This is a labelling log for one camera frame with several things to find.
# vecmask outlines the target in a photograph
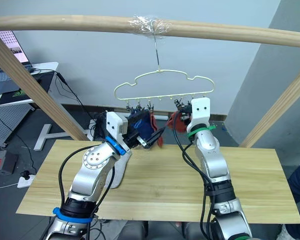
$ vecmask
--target gray wall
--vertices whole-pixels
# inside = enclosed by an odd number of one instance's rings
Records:
[[[0,16],[100,15],[199,21],[268,28],[280,0],[0,0]],[[85,105],[125,107],[114,97],[114,88],[133,83],[140,74],[157,69],[153,39],[123,33],[75,31],[16,31],[33,63],[59,62],[59,71]],[[228,114],[260,44],[185,37],[158,40],[163,69],[176,69],[215,81],[209,94],[211,111]],[[191,93],[211,89],[202,80],[187,81],[183,75],[149,76],[136,87],[118,91],[121,97]],[[60,103],[77,104],[58,95]],[[156,110],[174,111],[169,98],[155,100]]]
[[[282,0],[270,28],[300,32],[300,0]],[[241,143],[300,72],[300,48],[262,44],[229,111],[225,125]],[[256,142],[274,148],[283,165],[300,164],[300,98]]]

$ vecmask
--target wooden rod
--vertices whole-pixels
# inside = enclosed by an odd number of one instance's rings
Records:
[[[300,97],[300,73],[252,129],[240,147],[251,148]]]
[[[0,68],[74,140],[89,139],[74,119],[54,102],[0,39]]]
[[[60,30],[134,33],[133,17],[94,15],[21,15],[0,17],[0,30]],[[162,20],[165,36],[300,47],[300,32],[205,22]]]

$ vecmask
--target white hanger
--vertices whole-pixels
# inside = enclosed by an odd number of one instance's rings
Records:
[[[157,60],[157,64],[158,64],[158,70],[156,71],[151,71],[151,72],[147,72],[147,73],[144,73],[144,74],[141,74],[137,77],[134,78],[134,83],[131,84],[129,82],[124,82],[118,86],[115,87],[114,89],[114,96],[116,99],[118,100],[124,100],[124,101],[129,101],[129,100],[137,100],[138,102],[140,102],[140,99],[154,99],[154,98],[158,98],[161,100],[161,98],[164,98],[164,97],[170,97],[170,99],[173,99],[173,97],[177,97],[177,96],[186,96],[186,95],[196,95],[196,94],[202,94],[202,95],[205,95],[205,94],[208,94],[208,93],[212,93],[214,90],[215,90],[215,83],[213,80],[211,80],[210,78],[206,77],[206,76],[194,76],[194,77],[189,77],[189,75],[184,72],[184,71],[179,71],[179,70],[172,70],[172,69],[161,69],[160,68],[160,63],[159,63],[159,55],[158,55],[158,48],[157,48],[157,40],[156,40],[156,36],[154,34],[154,31],[153,31],[153,26],[152,26],[152,22],[151,22],[151,29],[152,29],[152,35],[153,35],[153,38],[154,38],[154,46],[155,46],[155,52],[156,52],[156,60]],[[141,96],[141,97],[127,97],[127,98],[120,98],[117,96],[117,90],[119,88],[121,88],[122,86],[124,85],[129,85],[131,87],[133,86],[136,86],[138,84],[138,79],[144,77],[144,76],[147,76],[147,75],[151,75],[151,74],[160,74],[160,73],[164,73],[164,72],[173,72],[173,73],[179,73],[179,74],[183,74],[185,76],[185,79],[186,80],[194,80],[194,79],[205,79],[205,80],[208,80],[209,82],[212,83],[212,86],[213,88],[211,90],[208,90],[208,91],[198,91],[198,92],[188,92],[188,93],[178,93],[178,94],[168,94],[168,95],[157,95],[157,96]]]

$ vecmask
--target wooden table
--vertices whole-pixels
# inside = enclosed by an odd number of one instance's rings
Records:
[[[73,151],[90,145],[90,141],[57,140],[17,213],[52,216],[52,209],[59,207],[61,202],[58,171],[62,161]],[[274,149],[221,147],[221,151],[249,223],[300,223],[298,209]],[[203,183],[199,174],[184,163],[178,146],[138,148],[132,152],[121,185],[109,191],[98,212],[99,217],[198,222]],[[194,149],[188,152],[197,162]],[[83,153],[73,156],[64,168],[65,194],[81,167]]]

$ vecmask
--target laptop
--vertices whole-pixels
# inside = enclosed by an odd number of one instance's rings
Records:
[[[25,68],[31,68],[26,54],[12,31],[0,31],[0,38]],[[0,94],[19,90],[19,86],[0,69]]]

